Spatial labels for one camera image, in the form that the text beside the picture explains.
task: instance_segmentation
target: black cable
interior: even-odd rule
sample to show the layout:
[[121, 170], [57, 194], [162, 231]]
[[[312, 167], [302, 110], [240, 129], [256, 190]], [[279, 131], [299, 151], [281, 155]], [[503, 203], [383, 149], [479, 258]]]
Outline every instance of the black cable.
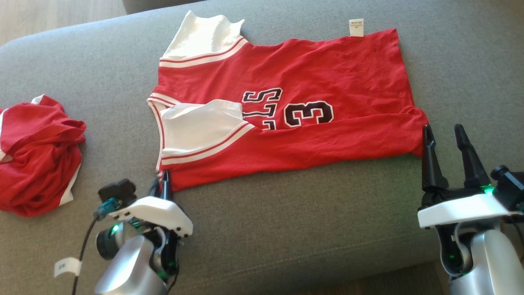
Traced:
[[174, 274], [173, 282], [172, 282], [171, 285], [169, 286], [169, 289], [167, 289], [167, 294], [169, 294], [169, 292], [171, 291], [171, 289], [173, 289], [174, 284], [177, 282], [178, 272], [179, 272], [179, 271], [180, 271], [180, 266], [177, 268], [177, 272]]
[[[82, 262], [82, 259], [84, 258], [85, 247], [88, 244], [89, 234], [93, 230], [93, 227], [95, 226], [95, 223], [98, 221], [98, 218], [99, 218], [98, 215], [94, 217], [93, 221], [91, 222], [91, 225], [88, 228], [88, 232], [85, 233], [84, 243], [82, 244], [82, 249], [80, 250], [80, 256], [78, 259], [80, 262]], [[75, 276], [74, 282], [73, 282], [73, 292], [71, 293], [72, 295], [75, 295], [77, 293], [77, 284], [78, 284], [78, 276]]]

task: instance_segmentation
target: white stripe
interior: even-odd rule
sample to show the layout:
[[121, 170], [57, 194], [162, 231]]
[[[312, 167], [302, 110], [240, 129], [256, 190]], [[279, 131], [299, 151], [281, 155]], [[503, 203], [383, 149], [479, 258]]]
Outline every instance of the white stripe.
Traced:
[[149, 107], [151, 107], [151, 111], [153, 111], [153, 114], [155, 115], [155, 120], [157, 120], [157, 127], [158, 127], [158, 134], [160, 135], [160, 147], [158, 151], [158, 160], [157, 160], [157, 171], [160, 170], [160, 161], [162, 159], [162, 146], [163, 146], [163, 136], [162, 136], [162, 127], [160, 126], [160, 120], [161, 118], [158, 117], [159, 114], [157, 114], [155, 107], [157, 107], [158, 112], [160, 113], [161, 110], [166, 109], [164, 104], [157, 104], [152, 101], [148, 102]]
[[217, 147], [215, 147], [215, 148], [213, 148], [213, 149], [211, 149], [211, 150], [209, 150], [207, 152], [200, 153], [200, 154], [197, 154], [197, 155], [194, 155], [194, 156], [165, 159], [165, 160], [162, 160], [162, 165], [187, 163], [187, 162], [197, 161], [197, 160], [203, 159], [205, 157], [209, 157], [211, 155], [214, 155], [214, 154], [222, 151], [226, 147], [230, 146], [231, 144], [233, 144], [236, 140], [241, 138], [244, 134], [246, 134], [249, 130], [251, 130], [254, 127], [255, 126], [253, 126], [252, 124], [246, 124], [233, 137], [231, 137], [230, 139], [228, 139], [227, 141], [225, 141], [221, 145], [219, 145], [219, 146], [217, 146]]
[[195, 60], [189, 60], [189, 61], [184, 61], [184, 62], [168, 62], [168, 61], [160, 60], [160, 66], [161, 67], [166, 67], [166, 68], [185, 68], [185, 67], [191, 67], [191, 66], [206, 64], [206, 63], [212, 62], [212, 61], [223, 60], [223, 59], [226, 59], [226, 58], [234, 55], [235, 53], [237, 53], [246, 43], [247, 43], [247, 40], [246, 39], [242, 39], [229, 52], [226, 52], [226, 53], [220, 54], [220, 55], [215, 55], [215, 56], [202, 57], [202, 58], [195, 59]]
[[[2, 137], [2, 122], [4, 122], [4, 113], [7, 110], [8, 109], [5, 109], [2, 111], [2, 113], [0, 113], [0, 138]], [[2, 147], [0, 146], [0, 161], [3, 160], [5, 156], [6, 154], [2, 151]]]
[[65, 191], [62, 197], [60, 198], [60, 204], [58, 204], [58, 206], [62, 206], [63, 204], [68, 203], [73, 200], [73, 194], [71, 193], [71, 188], [73, 187], [74, 182], [77, 180], [78, 170], [80, 170], [80, 165], [82, 165], [82, 162], [80, 162], [80, 164], [78, 165], [77, 171], [74, 173], [71, 180], [69, 180], [69, 184], [65, 188]]
[[161, 100], [157, 100], [155, 98], [161, 98], [163, 100], [167, 100], [167, 101], [171, 102], [171, 104], [173, 104], [173, 105], [181, 103], [179, 100], [176, 100], [176, 99], [172, 98], [171, 96], [167, 96], [167, 95], [160, 94], [160, 93], [157, 93], [157, 92], [151, 93], [151, 95], [149, 96], [148, 101], [149, 100], [155, 100], [158, 103], [166, 104], [165, 102], [163, 102]]
[[31, 103], [32, 104], [40, 104], [40, 101], [42, 100], [42, 98], [43, 98], [43, 94], [40, 95], [39, 97], [33, 98], [33, 100], [31, 100]]

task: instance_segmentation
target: red and white shirt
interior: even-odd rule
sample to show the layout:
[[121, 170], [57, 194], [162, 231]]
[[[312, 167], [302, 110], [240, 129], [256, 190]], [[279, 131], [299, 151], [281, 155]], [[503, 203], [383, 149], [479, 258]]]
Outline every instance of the red and white shirt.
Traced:
[[422, 153], [395, 29], [261, 46], [189, 11], [148, 98], [175, 191], [261, 171]]
[[73, 200], [84, 131], [45, 95], [0, 109], [0, 210], [29, 217]]

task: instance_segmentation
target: basketball jersey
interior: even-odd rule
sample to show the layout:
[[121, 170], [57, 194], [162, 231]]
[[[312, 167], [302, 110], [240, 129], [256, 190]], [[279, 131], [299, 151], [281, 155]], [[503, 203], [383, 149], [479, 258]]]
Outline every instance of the basketball jersey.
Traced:
[[395, 29], [261, 46], [189, 11], [148, 98], [175, 191], [262, 171], [422, 153]]

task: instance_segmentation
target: white tag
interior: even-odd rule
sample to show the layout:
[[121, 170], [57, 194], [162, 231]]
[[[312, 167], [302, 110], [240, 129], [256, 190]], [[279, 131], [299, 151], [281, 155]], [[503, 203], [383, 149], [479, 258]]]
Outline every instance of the white tag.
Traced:
[[64, 272], [72, 272], [75, 276], [78, 276], [81, 267], [82, 262], [78, 259], [72, 257], [64, 258], [54, 264], [54, 277], [56, 278], [59, 274]]
[[350, 20], [350, 36], [363, 37], [364, 36], [364, 19]]

